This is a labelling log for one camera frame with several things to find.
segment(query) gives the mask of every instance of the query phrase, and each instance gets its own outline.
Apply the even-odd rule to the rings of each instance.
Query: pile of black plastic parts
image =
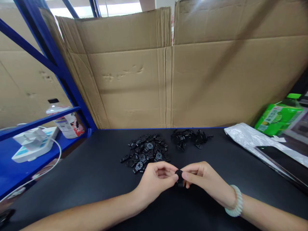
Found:
[[[130,154],[125,155],[120,162],[133,168],[133,172],[143,173],[150,162],[170,162],[168,145],[160,134],[146,134],[136,140],[131,140]]]
[[[184,131],[178,131],[176,129],[171,135],[171,140],[179,150],[185,151],[186,142],[191,141],[197,148],[202,149],[202,144],[205,144],[210,138],[213,137],[213,135],[207,136],[204,132],[201,133],[200,129],[197,133],[194,133],[194,131],[190,129],[186,129]]]

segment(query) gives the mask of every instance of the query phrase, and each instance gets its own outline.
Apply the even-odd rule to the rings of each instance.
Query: green plastic bottle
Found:
[[[270,104],[254,128],[269,136],[281,135],[303,111],[297,101],[300,96],[288,94],[283,101]]]

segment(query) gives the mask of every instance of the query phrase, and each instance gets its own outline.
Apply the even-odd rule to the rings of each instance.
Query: hand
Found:
[[[177,182],[179,176],[175,174],[176,170],[178,168],[164,161],[149,163],[134,192],[148,206],[163,191]]]
[[[190,164],[181,170],[187,189],[191,184],[196,184],[223,207],[231,210],[235,208],[237,201],[234,189],[207,162]]]

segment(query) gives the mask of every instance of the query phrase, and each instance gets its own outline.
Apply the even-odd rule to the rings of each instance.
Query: smartphone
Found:
[[[308,192],[308,168],[273,146],[257,146],[256,149],[289,174],[297,186]]]

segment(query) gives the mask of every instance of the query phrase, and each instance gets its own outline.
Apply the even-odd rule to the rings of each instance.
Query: bottle cap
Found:
[[[48,102],[49,103],[58,103],[59,100],[57,98],[53,98],[53,99],[49,99]]]
[[[295,94],[295,93],[291,93],[291,94],[288,94],[287,98],[295,98],[295,99],[298,99],[300,98],[301,94]]]

